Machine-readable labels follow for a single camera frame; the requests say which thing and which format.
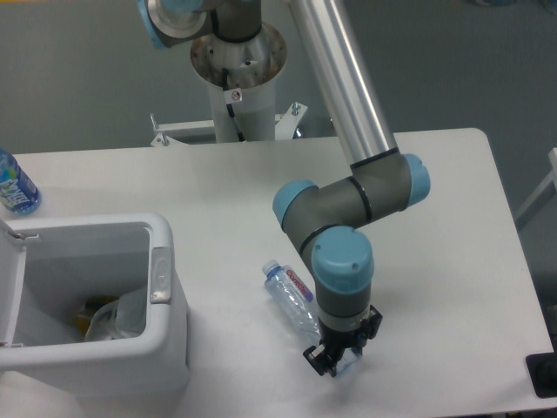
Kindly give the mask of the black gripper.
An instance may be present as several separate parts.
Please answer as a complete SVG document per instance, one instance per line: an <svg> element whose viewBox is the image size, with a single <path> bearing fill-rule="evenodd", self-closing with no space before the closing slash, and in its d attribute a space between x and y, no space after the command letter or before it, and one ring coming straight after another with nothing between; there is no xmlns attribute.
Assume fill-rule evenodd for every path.
<svg viewBox="0 0 557 418"><path fill-rule="evenodd" d="M320 376L336 377L333 361L340 361L345 351L360 358L367 342L376 337L382 320L383 315L373 305L350 317L333 316L320 308L320 344L307 348L303 356Z"/></svg>

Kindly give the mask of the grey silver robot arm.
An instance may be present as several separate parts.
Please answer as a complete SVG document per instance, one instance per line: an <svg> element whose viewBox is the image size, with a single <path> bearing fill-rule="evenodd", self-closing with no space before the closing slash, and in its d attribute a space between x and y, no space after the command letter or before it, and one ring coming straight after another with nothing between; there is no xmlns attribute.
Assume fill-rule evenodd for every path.
<svg viewBox="0 0 557 418"><path fill-rule="evenodd" d="M304 353L318 374L337 375L358 358L382 320L371 305L372 248L362 226L424 200L426 167L399 151L340 1L288 4L316 72L351 173L320 187L295 180L272 209L311 273L319 341ZM218 142L274 140L273 82L286 45L258 1L141 1L140 16L160 49L191 44L191 63L210 94Z"/></svg>

